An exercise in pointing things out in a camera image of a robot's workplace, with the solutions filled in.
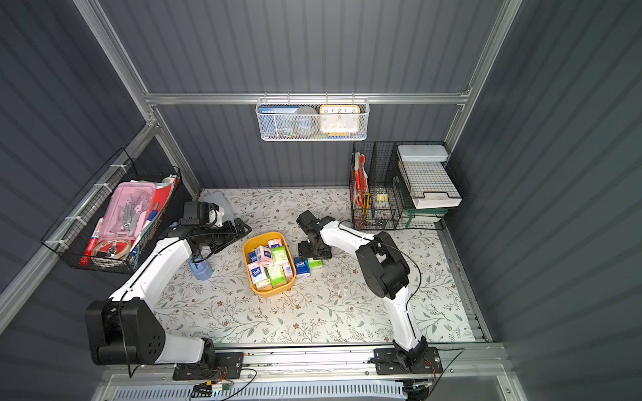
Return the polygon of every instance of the black wire organizer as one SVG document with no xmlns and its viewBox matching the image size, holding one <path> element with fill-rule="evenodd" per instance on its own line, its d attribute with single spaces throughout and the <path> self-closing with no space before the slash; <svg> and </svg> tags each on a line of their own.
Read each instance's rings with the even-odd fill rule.
<svg viewBox="0 0 642 401">
<path fill-rule="evenodd" d="M 447 162 L 425 168 L 408 166 L 399 160 L 399 145 L 443 145 L 449 155 Z M 370 205 L 361 207 L 354 200 L 354 154 L 365 155 L 364 169 L 368 175 Z M 420 198 L 427 187 L 434 187 L 435 192 L 448 193 L 464 197 L 468 183 L 462 170 L 450 157 L 450 150 L 444 142 L 435 141 L 397 141 L 397 142 L 355 142 L 352 145 L 350 163 L 350 199 L 352 223 L 360 230 L 400 230 L 405 228 L 423 228 L 443 230 L 446 227 L 444 217 L 452 208 L 417 209 L 412 198 Z M 377 200 L 377 195 L 384 195 Z"/>
<path fill-rule="evenodd" d="M 113 160 L 121 151 L 118 151 L 110 160 Z M 103 171 L 109 164 L 110 161 L 108 161 L 100 171 Z M 54 222 L 41 239 L 41 243 L 44 246 L 52 252 L 55 252 L 60 259 L 71 268 L 132 274 L 152 252 L 161 233 L 182 214 L 182 205 L 172 202 L 176 193 L 184 189 L 184 185 L 180 180 L 179 168 L 131 158 L 128 158 L 123 164 L 117 167 L 118 169 L 114 174 L 104 182 L 93 184 L 94 186 L 98 186 L 99 189 L 77 216 L 67 216 L 64 218 L 71 219 L 72 223 L 61 235 L 61 239 L 56 241 L 51 240 L 52 234 L 58 229 L 57 227 L 61 219 Z M 83 188 L 91 188 L 91 183 L 96 182 L 97 174 L 98 173 L 90 178 L 88 184 Z M 105 215 L 112 192 L 118 184 L 131 180 L 161 182 L 163 178 L 169 175 L 177 176 L 178 184 L 175 184 L 176 186 L 168 201 L 165 203 L 165 206 L 158 211 L 158 214 L 150 226 L 143 232 L 138 242 L 139 251 L 135 255 L 130 254 L 124 259 L 111 259 L 99 256 L 86 257 L 85 250 L 87 244 L 91 240 L 91 235 L 96 228 L 98 220 Z"/>
</svg>

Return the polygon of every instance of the floral tablecloth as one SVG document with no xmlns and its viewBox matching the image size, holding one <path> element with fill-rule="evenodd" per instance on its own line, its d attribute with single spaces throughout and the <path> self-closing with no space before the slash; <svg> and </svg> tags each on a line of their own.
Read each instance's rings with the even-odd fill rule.
<svg viewBox="0 0 642 401">
<path fill-rule="evenodd" d="M 296 224 L 301 212 L 350 219 L 348 189 L 206 189 L 224 193 L 250 236 L 282 233 L 292 252 L 305 239 Z M 474 341 L 444 251 L 435 231 L 391 231 L 400 250 L 419 264 L 422 283 L 410 300 L 428 341 Z M 214 274 L 197 280 L 183 264 L 156 305 L 170 333 L 210 337 L 220 343 L 368 343 L 391 341 L 392 326 L 380 298 L 365 284 L 356 259 L 333 248 L 333 258 L 292 289 L 264 298 L 248 284 L 242 239 L 213 255 Z M 410 287 L 419 275 L 410 265 Z"/>
</svg>

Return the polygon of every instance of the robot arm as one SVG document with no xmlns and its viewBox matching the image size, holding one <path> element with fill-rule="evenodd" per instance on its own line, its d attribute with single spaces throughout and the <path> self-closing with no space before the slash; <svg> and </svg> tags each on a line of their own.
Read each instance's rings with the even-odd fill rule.
<svg viewBox="0 0 642 401">
<path fill-rule="evenodd" d="M 165 333 L 154 308 L 174 273 L 203 246 L 216 253 L 252 231 L 240 219 L 223 222 L 223 213 L 212 203 L 187 202 L 180 225 L 168 230 L 129 280 L 108 300 L 89 305 L 85 320 L 95 364 L 215 365 L 210 339 Z"/>
<path fill-rule="evenodd" d="M 392 322 L 397 360 L 409 371 L 423 365 L 428 344 L 424 336 L 419 337 L 421 332 L 415 316 L 406 307 L 410 299 L 410 268 L 390 235 L 383 231 L 366 234 L 343 226 L 329 216 L 317 219 L 309 210 L 299 216 L 297 223 L 309 239 L 299 244 L 301 256 L 330 259 L 331 247 L 335 246 L 357 258 L 368 288 L 383 299 Z"/>
</svg>

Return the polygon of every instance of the yellow basket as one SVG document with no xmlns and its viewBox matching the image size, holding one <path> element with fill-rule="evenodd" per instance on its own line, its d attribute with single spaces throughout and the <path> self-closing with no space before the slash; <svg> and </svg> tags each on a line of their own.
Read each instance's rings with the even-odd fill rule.
<svg viewBox="0 0 642 401">
<path fill-rule="evenodd" d="M 276 294 L 281 294 L 283 291 L 292 288 L 292 285 L 294 284 L 294 280 L 297 278 L 297 269 L 294 266 L 294 260 L 292 259 L 290 248 L 288 247 L 288 243 L 285 242 L 285 237 L 280 232 L 271 231 L 247 240 L 245 245 L 243 245 L 243 254 L 245 255 L 245 264 L 250 263 L 250 252 L 254 252 L 254 250 L 261 245 L 267 246 L 268 241 L 271 239 L 280 239 L 283 246 L 285 246 L 285 250 L 288 253 L 288 260 L 290 261 L 290 267 L 292 268 L 293 277 L 290 280 L 290 282 L 282 285 L 281 287 L 276 287 L 273 289 L 269 289 L 267 291 L 259 291 L 256 289 L 256 286 L 252 283 L 252 277 L 250 276 L 250 271 L 246 267 L 245 271 L 247 271 L 247 278 L 250 281 L 250 287 L 252 287 L 252 290 L 255 293 L 261 296 L 273 296 Z"/>
</svg>

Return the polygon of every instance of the black wire mesh basket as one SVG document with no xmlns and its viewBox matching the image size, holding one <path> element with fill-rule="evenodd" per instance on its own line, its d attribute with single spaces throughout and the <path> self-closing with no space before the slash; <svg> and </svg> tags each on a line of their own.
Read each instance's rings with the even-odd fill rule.
<svg viewBox="0 0 642 401">
<path fill-rule="evenodd" d="M 408 172 L 399 162 L 399 145 L 443 145 L 443 142 L 402 141 L 402 142 L 355 142 L 352 146 L 350 163 L 350 199 L 352 223 L 360 230 L 401 230 L 405 228 L 425 228 L 443 230 L 444 217 L 449 209 L 416 209 L 412 201 L 412 183 L 430 182 L 432 172 L 424 174 L 414 170 Z M 365 155 L 364 170 L 368 175 L 370 204 L 361 206 L 353 196 L 355 186 L 354 155 Z M 455 190 L 463 197 L 468 191 L 468 183 L 456 161 L 449 157 L 441 163 Z"/>
<path fill-rule="evenodd" d="M 156 217 L 141 234 L 141 238 L 137 243 L 137 253 L 130 252 L 122 259 L 103 257 L 96 253 L 90 256 L 90 254 L 86 253 L 87 245 L 92 239 L 92 233 L 98 224 L 98 220 L 105 215 L 112 193 L 118 184 L 132 180 L 159 183 L 169 175 L 176 176 L 177 183 L 174 184 L 175 187 L 163 208 L 157 211 Z M 90 183 L 95 181 L 96 175 L 89 180 Z M 91 188 L 92 185 L 90 183 L 84 188 Z M 125 163 L 118 166 L 115 173 L 108 177 L 105 182 L 94 184 L 93 186 L 97 186 L 99 188 L 98 191 L 78 215 L 59 219 L 45 233 L 41 242 L 52 252 L 58 254 L 60 259 L 71 268 L 131 274 L 147 259 L 161 233 L 182 213 L 182 204 L 172 202 L 176 193 L 186 191 L 180 180 L 180 170 L 171 165 L 128 158 Z M 69 228 L 64 233 L 56 232 L 59 230 L 59 223 L 66 219 L 72 221 Z M 55 237 L 60 239 L 52 241 L 51 238 L 54 233 L 56 233 Z"/>
</svg>

